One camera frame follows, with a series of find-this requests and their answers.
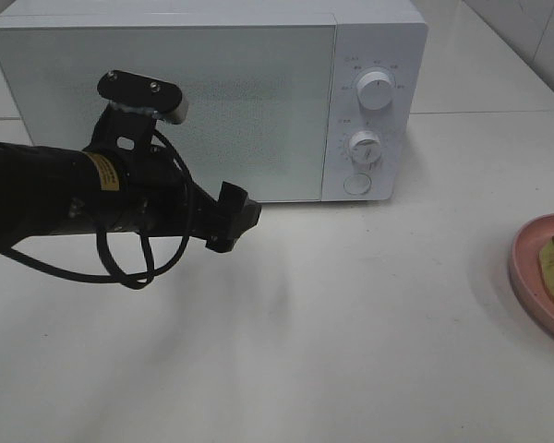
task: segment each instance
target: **white microwave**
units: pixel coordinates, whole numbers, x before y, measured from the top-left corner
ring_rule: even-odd
[[[17,0],[0,66],[36,145],[82,149],[120,69],[177,84],[162,126],[211,194],[389,198],[427,25],[408,0]]]

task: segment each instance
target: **white table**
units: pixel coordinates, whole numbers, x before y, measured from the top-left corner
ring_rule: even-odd
[[[554,340],[506,267],[550,212],[554,112],[413,115],[391,201],[267,205],[144,292],[0,257],[0,443],[554,443]],[[91,237],[20,249],[100,269]]]
[[[554,111],[554,93],[466,4],[415,0],[430,26],[412,111]],[[0,73],[0,118],[18,117]]]

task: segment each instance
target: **pink plate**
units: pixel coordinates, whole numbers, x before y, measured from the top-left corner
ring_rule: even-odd
[[[554,299],[539,266],[539,251],[554,235],[554,214],[527,223],[513,241],[509,272],[512,287],[527,312],[554,334]]]

